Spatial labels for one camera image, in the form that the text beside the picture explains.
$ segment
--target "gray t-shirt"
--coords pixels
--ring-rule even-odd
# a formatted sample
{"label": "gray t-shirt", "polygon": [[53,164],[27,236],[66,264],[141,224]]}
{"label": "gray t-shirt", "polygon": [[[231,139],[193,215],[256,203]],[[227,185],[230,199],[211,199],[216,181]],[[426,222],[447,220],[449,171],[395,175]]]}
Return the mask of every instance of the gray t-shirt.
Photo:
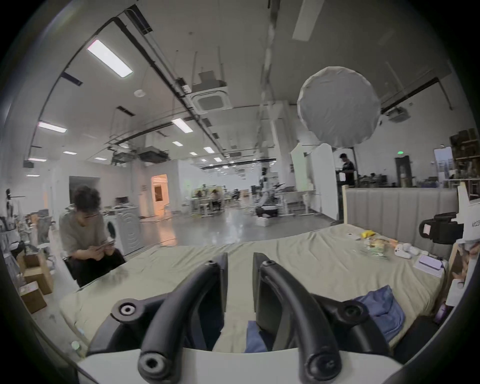
{"label": "gray t-shirt", "polygon": [[82,227],[75,217],[75,205],[71,204],[60,215],[60,238],[63,250],[69,255],[90,246],[98,247],[107,241],[103,216],[98,214]]}

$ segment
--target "air conditioner unit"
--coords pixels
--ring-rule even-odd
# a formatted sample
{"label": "air conditioner unit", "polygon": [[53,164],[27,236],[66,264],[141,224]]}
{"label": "air conditioner unit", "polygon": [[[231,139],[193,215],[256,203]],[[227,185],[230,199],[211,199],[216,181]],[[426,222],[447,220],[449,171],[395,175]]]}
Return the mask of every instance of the air conditioner unit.
{"label": "air conditioner unit", "polygon": [[400,123],[410,118],[408,111],[403,107],[396,107],[385,113],[388,119],[394,123]]}
{"label": "air conditioner unit", "polygon": [[148,163],[163,163],[168,160],[168,154],[159,149],[150,146],[138,152],[138,157]]}
{"label": "air conditioner unit", "polygon": [[228,97],[227,83],[217,80],[213,71],[198,74],[202,82],[192,86],[192,92],[187,94],[193,109],[199,115],[212,111],[231,109]]}

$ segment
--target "black t-shirt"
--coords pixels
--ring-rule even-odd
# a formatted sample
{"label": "black t-shirt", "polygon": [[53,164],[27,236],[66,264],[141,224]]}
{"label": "black t-shirt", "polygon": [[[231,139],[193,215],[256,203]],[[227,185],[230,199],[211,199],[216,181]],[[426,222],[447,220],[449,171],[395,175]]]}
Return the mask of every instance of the black t-shirt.
{"label": "black t-shirt", "polygon": [[[343,163],[342,171],[346,171],[346,170],[352,170],[352,171],[355,170],[355,166],[353,165],[353,163],[351,161],[349,161],[347,163]],[[355,185],[355,178],[353,177],[353,172],[345,173],[345,184]]]}

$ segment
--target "black pants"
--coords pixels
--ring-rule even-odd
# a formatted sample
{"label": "black pants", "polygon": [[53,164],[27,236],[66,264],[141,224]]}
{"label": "black pants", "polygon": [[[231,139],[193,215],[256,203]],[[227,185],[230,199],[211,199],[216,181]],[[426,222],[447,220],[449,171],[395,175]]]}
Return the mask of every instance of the black pants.
{"label": "black pants", "polygon": [[125,259],[118,249],[112,255],[105,254],[101,260],[77,260],[71,258],[72,276],[77,280],[78,286],[83,287],[85,284],[107,274],[112,269],[125,263]]}

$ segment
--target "ceiling vent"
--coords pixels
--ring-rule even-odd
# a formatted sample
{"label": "ceiling vent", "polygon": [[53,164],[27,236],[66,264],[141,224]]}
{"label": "ceiling vent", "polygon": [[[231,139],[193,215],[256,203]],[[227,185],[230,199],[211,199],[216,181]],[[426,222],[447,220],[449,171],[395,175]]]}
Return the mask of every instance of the ceiling vent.
{"label": "ceiling vent", "polygon": [[393,108],[391,111],[385,113],[385,115],[394,123],[400,123],[410,118],[408,111],[403,107]]}
{"label": "ceiling vent", "polygon": [[194,84],[192,93],[187,95],[193,109],[199,115],[231,109],[232,104],[228,97],[227,83],[223,80],[217,80],[213,71],[200,72],[198,75],[202,82]]}

